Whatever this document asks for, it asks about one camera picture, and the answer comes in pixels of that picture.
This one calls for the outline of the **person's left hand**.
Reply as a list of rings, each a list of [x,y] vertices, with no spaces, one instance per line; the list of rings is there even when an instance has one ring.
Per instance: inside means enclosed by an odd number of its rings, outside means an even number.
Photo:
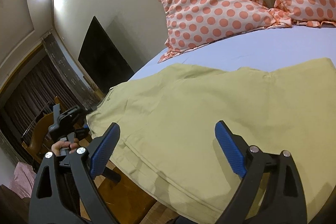
[[[75,138],[73,142],[70,141],[57,141],[51,147],[51,151],[56,155],[60,156],[60,150],[63,148],[68,148],[69,153],[74,153],[80,147],[78,138]]]

